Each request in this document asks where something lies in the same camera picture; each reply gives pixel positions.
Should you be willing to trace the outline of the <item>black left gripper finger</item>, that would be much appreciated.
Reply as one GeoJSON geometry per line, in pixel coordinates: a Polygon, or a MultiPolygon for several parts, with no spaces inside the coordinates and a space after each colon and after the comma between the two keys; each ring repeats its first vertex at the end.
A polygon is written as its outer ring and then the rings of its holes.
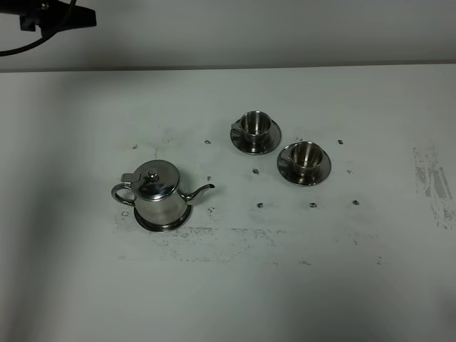
{"type": "Polygon", "coordinates": [[[97,26],[94,10],[62,1],[28,1],[19,22],[22,31],[35,31],[39,27],[42,36],[97,26]]]}

